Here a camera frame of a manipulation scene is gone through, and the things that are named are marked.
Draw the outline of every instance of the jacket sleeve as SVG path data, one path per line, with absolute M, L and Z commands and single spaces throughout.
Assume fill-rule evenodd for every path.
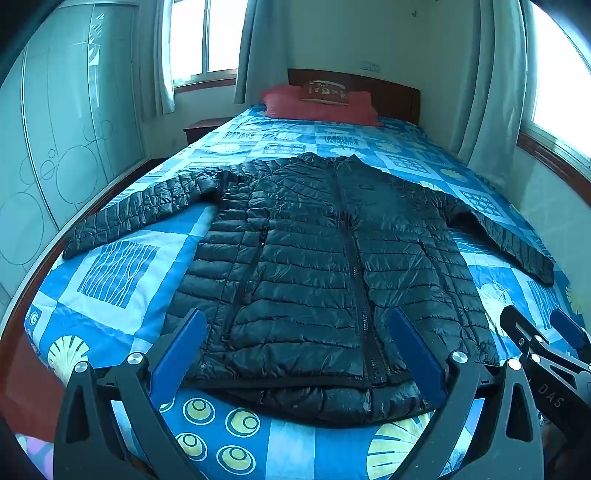
M 517 234 L 474 210 L 465 202 L 445 192 L 426 189 L 428 201 L 437 206 L 449 226 L 470 229 L 488 237 L 505 255 L 517 263 L 527 274 L 545 286 L 554 284 L 552 260 L 538 252 Z
M 239 177 L 231 171 L 207 168 L 135 192 L 76 225 L 66 239 L 63 258 L 114 242 L 201 200 L 217 203 L 227 186 L 237 181 Z

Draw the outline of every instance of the screw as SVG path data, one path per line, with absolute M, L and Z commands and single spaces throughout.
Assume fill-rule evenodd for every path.
M 81 374 L 82 372 L 86 372 L 87 368 L 88 364 L 86 362 L 78 362 L 74 367 L 74 371 L 78 374 Z
M 468 356 L 464 352 L 453 352 L 452 358 L 455 362 L 459 364 L 465 364 L 468 361 Z
M 127 363 L 129 363 L 130 365 L 137 365 L 138 363 L 141 363 L 143 359 L 143 353 L 135 352 L 132 353 L 129 357 L 127 357 Z
M 509 358 L 509 367 L 513 370 L 520 370 L 521 369 L 521 362 L 516 360 L 515 358 Z

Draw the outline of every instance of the jacket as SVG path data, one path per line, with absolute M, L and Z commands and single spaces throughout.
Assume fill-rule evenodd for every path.
M 386 327 L 402 308 L 451 351 L 497 364 L 478 292 L 449 226 L 487 237 L 552 285 L 551 261 L 461 200 L 355 156 L 206 168 L 134 193 L 76 227 L 64 257 L 188 205 L 219 205 L 164 322 L 193 307 L 206 340 L 186 384 L 302 420 L 352 425 L 432 409 Z

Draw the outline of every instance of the wooden nightstand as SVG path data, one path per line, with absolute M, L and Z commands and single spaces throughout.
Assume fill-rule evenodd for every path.
M 196 142 L 200 138 L 203 138 L 204 135 L 214 131 L 217 127 L 221 127 L 230 120 L 232 120 L 231 116 L 227 118 L 207 118 L 196 124 L 189 125 L 184 129 L 184 132 L 187 135 L 187 143 L 190 145 L 193 142 Z

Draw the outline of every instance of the front zipper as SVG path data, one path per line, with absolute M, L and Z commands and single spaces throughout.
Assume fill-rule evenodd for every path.
M 240 279 L 240 283 L 238 284 L 238 288 L 236 289 L 236 294 L 234 295 L 234 300 L 232 301 L 232 308 L 226 316 L 226 319 L 223 323 L 222 329 L 222 342 L 226 343 L 230 338 L 230 330 L 232 329 L 232 325 L 234 325 L 234 320 L 236 319 L 236 315 L 240 311 L 242 307 L 242 300 L 244 300 L 244 294 L 246 293 L 246 287 L 248 282 L 252 278 L 252 274 L 254 273 L 256 266 L 258 265 L 258 261 L 262 254 L 262 249 L 265 246 L 265 242 L 267 241 L 267 233 L 268 229 L 265 228 L 261 231 L 259 236 L 259 244 L 256 248 L 256 252 L 252 260 L 248 264 L 244 275 Z
M 386 383 L 386 367 L 378 348 L 378 340 L 375 337 L 372 326 L 369 324 L 371 308 L 369 306 L 367 292 L 365 291 L 365 285 L 363 284 L 361 258 L 357 244 L 351 233 L 351 214 L 347 211 L 345 201 L 343 200 L 334 161 L 330 162 L 330 174 L 333 194 L 338 208 L 337 224 L 343 239 L 345 256 L 349 266 L 349 275 L 353 284 L 353 308 L 355 309 L 358 328 L 362 335 L 361 349 L 365 361 L 365 369 L 372 385 L 379 385 Z

